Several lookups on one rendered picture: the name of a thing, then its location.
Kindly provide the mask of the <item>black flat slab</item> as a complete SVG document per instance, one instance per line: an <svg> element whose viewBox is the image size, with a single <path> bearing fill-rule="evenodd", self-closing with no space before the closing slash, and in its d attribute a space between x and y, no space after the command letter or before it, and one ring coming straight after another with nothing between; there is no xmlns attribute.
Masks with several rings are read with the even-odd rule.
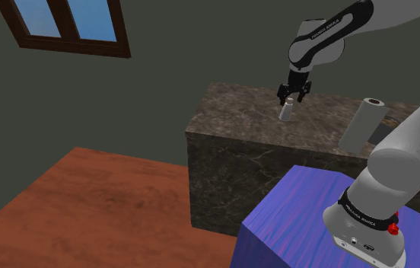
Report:
<svg viewBox="0 0 420 268"><path fill-rule="evenodd" d="M401 122L392 117L385 116L378 127L374 130L371 137L368 139L368 142L372 145L379 144L383 139L385 139Z"/></svg>

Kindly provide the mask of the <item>grey paper towel roll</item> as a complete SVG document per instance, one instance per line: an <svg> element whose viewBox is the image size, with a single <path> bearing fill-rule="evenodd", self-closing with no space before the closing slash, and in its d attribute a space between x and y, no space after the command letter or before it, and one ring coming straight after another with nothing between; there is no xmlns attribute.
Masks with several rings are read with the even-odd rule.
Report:
<svg viewBox="0 0 420 268"><path fill-rule="evenodd" d="M359 154L388 110L383 101L365 98L339 140L339 148L344 152Z"/></svg>

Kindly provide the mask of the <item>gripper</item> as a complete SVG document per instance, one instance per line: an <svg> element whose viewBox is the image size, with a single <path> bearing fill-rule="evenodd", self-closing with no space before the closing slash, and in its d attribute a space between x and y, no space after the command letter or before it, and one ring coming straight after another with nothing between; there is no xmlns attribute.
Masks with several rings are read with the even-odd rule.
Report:
<svg viewBox="0 0 420 268"><path fill-rule="evenodd" d="M293 69L289 71L288 84L280 84L277 92L277 97L279 98L282 107L285 105L285 100L289 93L299 92L297 97L299 103L301 103L304 97L310 93L311 81L308 80L308 77L308 72L296 72Z"/></svg>

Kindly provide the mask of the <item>dark wooden framed window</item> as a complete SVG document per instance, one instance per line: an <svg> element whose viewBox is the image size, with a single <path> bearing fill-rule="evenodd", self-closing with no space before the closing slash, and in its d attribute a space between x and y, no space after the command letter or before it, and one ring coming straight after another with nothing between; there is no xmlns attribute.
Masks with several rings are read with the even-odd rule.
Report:
<svg viewBox="0 0 420 268"><path fill-rule="evenodd" d="M18 46L131 57L120 0L0 0Z"/></svg>

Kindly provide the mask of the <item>small grey bottle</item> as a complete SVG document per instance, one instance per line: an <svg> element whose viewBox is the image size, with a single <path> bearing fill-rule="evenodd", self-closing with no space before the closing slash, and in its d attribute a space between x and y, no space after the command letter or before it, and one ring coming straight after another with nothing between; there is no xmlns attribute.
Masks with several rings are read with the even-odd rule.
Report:
<svg viewBox="0 0 420 268"><path fill-rule="evenodd" d="M285 102L282 106L282 110L278 117L281 121L288 122L291 119L291 112L293 110L293 102L294 102L294 99L292 97L287 97L285 99Z"/></svg>

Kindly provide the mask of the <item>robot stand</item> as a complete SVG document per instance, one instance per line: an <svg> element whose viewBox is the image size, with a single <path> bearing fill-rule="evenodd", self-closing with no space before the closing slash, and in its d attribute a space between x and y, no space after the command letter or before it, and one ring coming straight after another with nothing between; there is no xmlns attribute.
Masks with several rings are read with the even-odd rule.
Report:
<svg viewBox="0 0 420 268"><path fill-rule="evenodd" d="M295 165L242 221L230 268L374 268L336 246L323 210L353 179ZM420 213L404 206L406 267L420 268Z"/></svg>

